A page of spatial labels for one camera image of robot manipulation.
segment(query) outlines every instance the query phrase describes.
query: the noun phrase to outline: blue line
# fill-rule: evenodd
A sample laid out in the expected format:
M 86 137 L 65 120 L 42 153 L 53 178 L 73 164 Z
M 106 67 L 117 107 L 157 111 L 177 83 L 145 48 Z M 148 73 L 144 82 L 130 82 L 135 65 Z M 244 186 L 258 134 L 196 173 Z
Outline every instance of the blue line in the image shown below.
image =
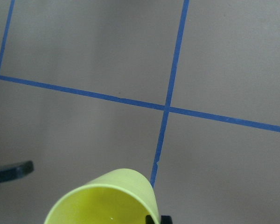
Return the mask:
M 1 49 L 0 49 L 0 69 L 1 69 L 2 59 L 3 59 L 3 55 L 4 55 L 5 44 L 6 44 L 6 40 L 7 40 L 9 24 L 10 24 L 11 16 L 13 14 L 13 9 L 14 9 L 14 0 L 11 0 L 10 6 L 9 6 L 9 11 L 8 11 L 8 16 L 7 16 L 7 21 L 6 21 L 6 25 L 5 25 L 4 35 L 3 35 L 3 39 L 2 39 Z
M 264 123 L 259 123 L 259 122 L 255 122 L 255 121 L 250 121 L 250 120 L 242 120 L 242 119 L 237 119 L 237 118 L 225 117 L 225 116 L 221 116 L 221 115 L 215 115 L 215 114 L 211 114 L 211 113 L 190 111 L 190 110 L 176 108 L 176 107 L 171 107 L 170 112 L 198 117 L 198 118 L 217 120 L 217 121 L 227 122 L 227 123 L 236 124 L 236 125 L 255 127 L 255 128 L 259 128 L 259 129 L 273 131 L 273 132 L 280 132 L 280 126 L 264 124 Z
M 178 59 L 179 59 L 179 54 L 180 54 L 181 45 L 182 45 L 182 35 L 183 35 L 183 30 L 184 30 L 184 26 L 185 26 L 185 22 L 186 22 L 188 6 L 189 6 L 189 0 L 184 0 L 183 6 L 182 6 L 181 19 L 180 19 L 180 23 L 179 23 L 177 38 L 176 38 L 176 43 L 175 43 L 174 55 L 173 55 L 173 60 L 172 60 L 171 73 L 170 73 L 170 79 L 169 79 L 167 96 L 166 96 L 166 103 L 165 103 L 165 108 L 164 108 L 164 113 L 163 113 L 163 118 L 162 118 L 162 123 L 161 123 L 161 128 L 160 128 L 160 134 L 159 134 L 159 138 L 158 138 L 157 149 L 155 151 L 153 168 L 152 168 L 151 177 L 150 177 L 150 183 L 153 187 L 154 187 L 155 179 L 156 179 L 157 172 L 158 172 L 158 162 L 160 161 L 160 156 L 162 153 L 162 146 L 163 146 L 164 135 L 165 135 L 166 126 L 167 126 L 168 116 L 169 116 L 169 110 L 170 110 L 171 99 L 172 99 L 172 94 L 173 94 Z
M 101 93 L 77 90 L 77 89 L 73 89 L 73 88 L 68 88 L 68 87 L 63 87 L 63 86 L 58 86 L 58 85 L 51 85 L 51 84 L 46 84 L 46 83 L 39 83 L 39 82 L 20 79 L 20 78 L 0 76 L 0 80 L 24 84 L 24 85 L 36 86 L 36 87 L 40 87 L 40 88 L 44 88 L 44 89 L 68 92 L 68 93 L 77 94 L 77 95 L 81 95 L 81 96 L 104 99 L 104 100 L 109 100 L 109 101 L 123 103 L 123 104 L 141 106 L 141 107 L 156 109 L 156 110 L 160 110 L 160 111 L 164 110 L 164 106 L 159 105 L 159 104 L 147 103 L 147 102 L 133 100 L 133 99 L 118 98 L 118 97 L 105 95 L 105 94 L 101 94 Z

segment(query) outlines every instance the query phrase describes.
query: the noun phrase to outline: round yellow container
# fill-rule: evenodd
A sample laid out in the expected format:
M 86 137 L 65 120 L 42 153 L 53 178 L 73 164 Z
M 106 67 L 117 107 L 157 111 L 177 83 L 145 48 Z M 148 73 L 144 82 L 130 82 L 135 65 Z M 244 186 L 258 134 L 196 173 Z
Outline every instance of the round yellow container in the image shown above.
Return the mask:
M 144 224 L 160 217 L 154 190 L 142 174 L 116 169 L 64 195 L 45 224 Z

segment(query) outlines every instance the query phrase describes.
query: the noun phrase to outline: black object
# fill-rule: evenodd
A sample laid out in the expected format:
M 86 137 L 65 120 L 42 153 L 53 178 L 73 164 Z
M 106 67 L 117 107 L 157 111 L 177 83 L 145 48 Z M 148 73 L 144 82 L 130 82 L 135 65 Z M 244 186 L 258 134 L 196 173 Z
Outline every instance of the black object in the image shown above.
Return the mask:
M 145 222 L 146 224 L 154 224 L 154 221 L 151 218 L 151 216 L 146 216 Z M 161 216 L 161 224 L 172 224 L 171 216 Z
M 0 183 L 12 181 L 27 176 L 34 170 L 33 162 L 19 162 L 0 167 Z

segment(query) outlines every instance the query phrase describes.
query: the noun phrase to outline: yellow object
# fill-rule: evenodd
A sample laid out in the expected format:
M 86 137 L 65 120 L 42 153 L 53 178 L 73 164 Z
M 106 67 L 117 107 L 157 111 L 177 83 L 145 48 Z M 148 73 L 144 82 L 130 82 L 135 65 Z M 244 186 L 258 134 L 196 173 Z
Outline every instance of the yellow object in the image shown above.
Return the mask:
M 142 174 L 116 169 L 64 195 L 44 224 L 145 224 L 160 217 L 154 190 Z

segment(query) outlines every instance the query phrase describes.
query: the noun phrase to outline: cup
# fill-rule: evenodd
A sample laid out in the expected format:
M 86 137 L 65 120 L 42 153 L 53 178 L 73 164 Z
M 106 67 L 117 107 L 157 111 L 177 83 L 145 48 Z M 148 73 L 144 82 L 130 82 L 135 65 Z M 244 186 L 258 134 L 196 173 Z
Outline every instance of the cup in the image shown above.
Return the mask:
M 116 169 L 64 195 L 44 224 L 145 224 L 160 217 L 154 190 L 145 176 Z

